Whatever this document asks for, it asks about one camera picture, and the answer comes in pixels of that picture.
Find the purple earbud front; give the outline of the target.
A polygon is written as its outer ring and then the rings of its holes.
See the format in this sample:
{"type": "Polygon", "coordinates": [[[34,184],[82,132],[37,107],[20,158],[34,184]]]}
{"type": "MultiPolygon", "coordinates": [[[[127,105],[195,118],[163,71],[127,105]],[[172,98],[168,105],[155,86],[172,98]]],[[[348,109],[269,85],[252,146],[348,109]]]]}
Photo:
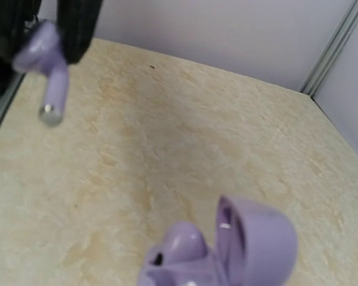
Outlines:
{"type": "Polygon", "coordinates": [[[208,247],[200,230],[192,223],[171,226],[150,259],[155,266],[176,265],[203,259],[208,247]]]}

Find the purple round charging case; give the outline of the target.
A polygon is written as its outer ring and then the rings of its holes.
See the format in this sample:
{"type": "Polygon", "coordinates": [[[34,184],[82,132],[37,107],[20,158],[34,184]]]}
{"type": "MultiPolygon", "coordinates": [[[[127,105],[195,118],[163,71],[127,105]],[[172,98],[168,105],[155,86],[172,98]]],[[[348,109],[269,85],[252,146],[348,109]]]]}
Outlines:
{"type": "Polygon", "coordinates": [[[137,285],[284,285],[298,254],[297,233],[282,212],[230,195],[219,199],[215,247],[207,244],[206,257],[155,266],[157,245],[146,254],[137,285]]]}

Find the left aluminium frame post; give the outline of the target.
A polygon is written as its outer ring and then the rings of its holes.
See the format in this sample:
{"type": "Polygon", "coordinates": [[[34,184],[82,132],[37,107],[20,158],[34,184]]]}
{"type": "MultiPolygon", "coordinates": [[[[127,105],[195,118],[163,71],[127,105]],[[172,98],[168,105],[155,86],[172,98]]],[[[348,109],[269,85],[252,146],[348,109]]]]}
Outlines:
{"type": "Polygon", "coordinates": [[[327,46],[303,83],[300,93],[316,95],[358,24],[358,0],[351,2],[327,46]]]}

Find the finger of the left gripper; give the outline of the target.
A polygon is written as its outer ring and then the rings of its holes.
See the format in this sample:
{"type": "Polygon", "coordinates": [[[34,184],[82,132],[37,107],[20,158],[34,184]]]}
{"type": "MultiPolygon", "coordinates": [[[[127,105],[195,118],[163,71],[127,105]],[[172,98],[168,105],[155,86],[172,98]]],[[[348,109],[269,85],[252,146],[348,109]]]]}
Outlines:
{"type": "Polygon", "coordinates": [[[94,36],[102,0],[57,1],[57,25],[68,64],[77,64],[94,36]]]}
{"type": "Polygon", "coordinates": [[[8,63],[25,42],[26,23],[35,20],[40,1],[0,0],[0,59],[8,63]]]}

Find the purple earbud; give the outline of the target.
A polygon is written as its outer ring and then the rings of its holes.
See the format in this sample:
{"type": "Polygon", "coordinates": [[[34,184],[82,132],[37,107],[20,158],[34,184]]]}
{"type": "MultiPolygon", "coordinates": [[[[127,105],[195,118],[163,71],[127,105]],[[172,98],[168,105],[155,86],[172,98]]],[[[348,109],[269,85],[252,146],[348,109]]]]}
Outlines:
{"type": "Polygon", "coordinates": [[[155,266],[176,265],[203,259],[208,247],[200,230],[192,223],[171,226],[150,259],[155,266]]]}
{"type": "Polygon", "coordinates": [[[47,78],[39,118],[47,126],[59,125],[63,121],[69,90],[69,67],[52,21],[39,23],[13,58],[12,67],[20,73],[37,72],[47,78]]]}

